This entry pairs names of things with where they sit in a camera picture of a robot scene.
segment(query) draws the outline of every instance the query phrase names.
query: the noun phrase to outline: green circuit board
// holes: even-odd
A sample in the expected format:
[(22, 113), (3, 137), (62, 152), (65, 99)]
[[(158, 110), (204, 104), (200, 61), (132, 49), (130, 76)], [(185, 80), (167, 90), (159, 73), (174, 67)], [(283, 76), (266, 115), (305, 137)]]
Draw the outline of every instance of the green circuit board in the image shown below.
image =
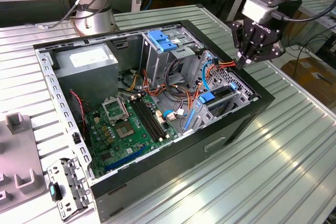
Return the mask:
[[(143, 97), (142, 102), (149, 110), (160, 110), (163, 114), (149, 95)], [(103, 106), (85, 115), (90, 130), (91, 143), (87, 145), (92, 157), (91, 168), (96, 178), (106, 174), (109, 167), (115, 169), (177, 138), (176, 130), (167, 122), (166, 128), (160, 127), (169, 137), (162, 141), (153, 140), (130, 102), (125, 101), (124, 105), (129, 118), (127, 121), (118, 121), (115, 125), (110, 124)], [(120, 114), (122, 111), (115, 103), (106, 109), (109, 115)]]

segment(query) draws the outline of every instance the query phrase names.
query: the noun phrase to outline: ram slot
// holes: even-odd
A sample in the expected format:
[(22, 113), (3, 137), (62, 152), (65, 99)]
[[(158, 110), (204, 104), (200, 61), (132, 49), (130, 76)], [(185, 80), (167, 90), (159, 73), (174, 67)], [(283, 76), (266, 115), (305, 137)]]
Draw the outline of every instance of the ram slot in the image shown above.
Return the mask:
[(149, 132), (151, 138), (154, 142), (159, 141), (160, 138), (165, 136), (163, 130), (159, 126), (159, 123), (155, 120), (149, 109), (142, 101), (132, 101), (131, 106), (133, 110), (137, 113), (140, 121)]

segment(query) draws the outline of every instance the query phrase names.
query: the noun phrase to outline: yellow wire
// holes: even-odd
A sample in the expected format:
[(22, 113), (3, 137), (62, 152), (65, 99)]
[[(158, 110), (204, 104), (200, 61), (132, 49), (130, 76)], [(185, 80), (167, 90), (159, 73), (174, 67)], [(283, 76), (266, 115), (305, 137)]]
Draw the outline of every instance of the yellow wire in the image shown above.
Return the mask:
[(131, 90), (133, 90), (135, 88), (136, 78), (137, 78), (137, 76), (134, 76), (134, 80), (133, 80), (132, 86), (130, 88), (126, 89), (126, 91), (131, 91)]

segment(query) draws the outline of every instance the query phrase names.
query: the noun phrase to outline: motherboard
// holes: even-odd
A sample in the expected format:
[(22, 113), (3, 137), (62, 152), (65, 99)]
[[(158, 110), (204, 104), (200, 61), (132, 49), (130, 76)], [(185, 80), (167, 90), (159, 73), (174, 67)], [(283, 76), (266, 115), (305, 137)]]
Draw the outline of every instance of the motherboard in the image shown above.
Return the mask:
[(86, 140), (96, 178), (177, 138), (149, 95), (106, 100), (85, 115)]

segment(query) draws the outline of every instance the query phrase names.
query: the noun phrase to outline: white connector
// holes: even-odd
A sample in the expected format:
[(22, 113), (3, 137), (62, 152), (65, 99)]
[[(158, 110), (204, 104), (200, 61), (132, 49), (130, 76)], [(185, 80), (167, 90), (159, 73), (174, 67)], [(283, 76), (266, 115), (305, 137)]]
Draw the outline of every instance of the white connector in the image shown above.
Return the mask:
[(174, 121), (176, 119), (176, 116), (174, 113), (169, 113), (166, 117), (169, 121)]

